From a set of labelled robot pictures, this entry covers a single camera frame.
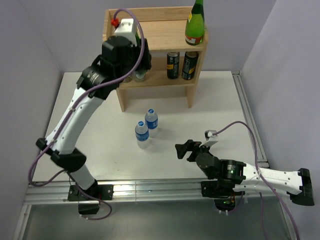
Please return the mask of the green glass bottle front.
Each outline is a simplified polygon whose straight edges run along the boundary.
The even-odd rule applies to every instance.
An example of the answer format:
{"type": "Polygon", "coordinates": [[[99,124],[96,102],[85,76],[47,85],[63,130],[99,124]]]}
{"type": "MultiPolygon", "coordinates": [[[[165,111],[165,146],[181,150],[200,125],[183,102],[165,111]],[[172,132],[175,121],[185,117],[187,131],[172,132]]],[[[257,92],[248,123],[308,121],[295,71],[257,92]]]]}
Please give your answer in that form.
{"type": "Polygon", "coordinates": [[[140,38],[140,34],[139,34],[139,29],[136,28],[135,30],[136,30],[136,32],[135,32],[136,44],[140,45],[141,44],[141,38],[140,38]]]}

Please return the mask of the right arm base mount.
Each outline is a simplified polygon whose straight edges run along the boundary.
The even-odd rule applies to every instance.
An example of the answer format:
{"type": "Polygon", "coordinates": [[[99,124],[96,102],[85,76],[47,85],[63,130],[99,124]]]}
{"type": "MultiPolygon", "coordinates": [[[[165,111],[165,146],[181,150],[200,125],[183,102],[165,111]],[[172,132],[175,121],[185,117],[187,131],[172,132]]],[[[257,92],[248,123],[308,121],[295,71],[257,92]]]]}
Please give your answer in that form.
{"type": "Polygon", "coordinates": [[[225,216],[237,210],[245,195],[244,191],[235,191],[235,184],[227,180],[201,181],[200,186],[202,197],[213,199],[216,211],[225,216]]]}

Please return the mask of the dark beverage can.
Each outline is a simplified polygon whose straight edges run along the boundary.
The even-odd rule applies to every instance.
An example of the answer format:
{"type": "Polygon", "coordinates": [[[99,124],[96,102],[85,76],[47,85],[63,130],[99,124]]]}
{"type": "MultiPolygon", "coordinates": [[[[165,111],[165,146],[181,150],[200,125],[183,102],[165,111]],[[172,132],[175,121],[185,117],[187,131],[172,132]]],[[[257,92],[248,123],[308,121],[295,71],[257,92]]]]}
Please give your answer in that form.
{"type": "Polygon", "coordinates": [[[169,79],[176,79],[179,76],[179,63],[180,53],[179,52],[168,52],[167,53],[167,77],[169,79]]]}
{"type": "Polygon", "coordinates": [[[188,51],[185,53],[181,72],[181,77],[184,80],[191,80],[194,77],[197,61],[198,53],[196,51],[188,51]]]}

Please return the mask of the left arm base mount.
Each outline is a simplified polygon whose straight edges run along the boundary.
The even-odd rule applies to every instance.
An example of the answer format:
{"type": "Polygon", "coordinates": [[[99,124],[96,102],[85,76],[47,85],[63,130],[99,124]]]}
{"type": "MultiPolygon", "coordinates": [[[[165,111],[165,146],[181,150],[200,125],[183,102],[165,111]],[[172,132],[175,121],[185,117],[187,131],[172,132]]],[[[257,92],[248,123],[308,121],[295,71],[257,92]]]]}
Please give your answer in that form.
{"type": "Polygon", "coordinates": [[[110,201],[113,199],[114,186],[112,184],[94,184],[88,190],[83,190],[77,184],[69,187],[68,202],[78,202],[78,213],[80,215],[95,215],[100,210],[101,202],[83,203],[87,201],[110,201]]]}

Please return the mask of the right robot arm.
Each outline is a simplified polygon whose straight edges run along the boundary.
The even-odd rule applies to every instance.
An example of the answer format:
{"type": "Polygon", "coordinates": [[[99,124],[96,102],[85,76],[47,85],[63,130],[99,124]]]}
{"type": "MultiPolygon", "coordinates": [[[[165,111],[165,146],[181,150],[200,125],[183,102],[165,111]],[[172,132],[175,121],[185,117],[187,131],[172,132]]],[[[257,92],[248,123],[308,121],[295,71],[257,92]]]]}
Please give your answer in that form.
{"type": "Polygon", "coordinates": [[[219,159],[210,153],[210,146],[199,141],[187,140],[175,145],[178,159],[187,152],[188,162],[194,162],[205,174],[201,194],[205,198],[223,199],[249,193],[277,193],[289,197],[301,206],[314,206],[310,171],[300,168],[297,171],[280,171],[260,168],[246,162],[232,159],[219,159]]]}

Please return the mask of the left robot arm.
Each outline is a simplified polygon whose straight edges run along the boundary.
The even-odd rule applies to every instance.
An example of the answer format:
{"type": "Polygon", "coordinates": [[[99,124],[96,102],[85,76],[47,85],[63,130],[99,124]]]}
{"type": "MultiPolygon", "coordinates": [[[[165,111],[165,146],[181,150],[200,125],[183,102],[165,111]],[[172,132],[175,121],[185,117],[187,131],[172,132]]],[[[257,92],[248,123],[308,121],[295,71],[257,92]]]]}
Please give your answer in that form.
{"type": "Polygon", "coordinates": [[[93,113],[134,71],[151,69],[148,41],[138,38],[132,43],[123,36],[111,36],[102,44],[101,54],[85,68],[74,90],[71,102],[58,125],[46,138],[39,138],[37,147],[80,187],[86,200],[97,198],[98,182],[86,166],[86,156],[76,148],[77,140],[93,113]]]}

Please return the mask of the green glass bottle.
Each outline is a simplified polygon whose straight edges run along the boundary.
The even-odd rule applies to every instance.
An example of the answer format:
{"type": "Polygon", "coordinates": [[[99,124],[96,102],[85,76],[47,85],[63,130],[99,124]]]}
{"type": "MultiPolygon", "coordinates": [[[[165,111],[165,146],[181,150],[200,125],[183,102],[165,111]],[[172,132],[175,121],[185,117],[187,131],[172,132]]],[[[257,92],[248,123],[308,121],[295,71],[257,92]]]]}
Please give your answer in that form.
{"type": "Polygon", "coordinates": [[[139,34],[139,29],[136,28],[135,30],[136,30],[136,32],[135,32],[136,44],[140,45],[141,44],[141,38],[140,38],[140,34],[139,34]]]}
{"type": "Polygon", "coordinates": [[[204,1],[196,0],[185,26],[185,41],[195,46],[202,42],[205,34],[204,1]]]}

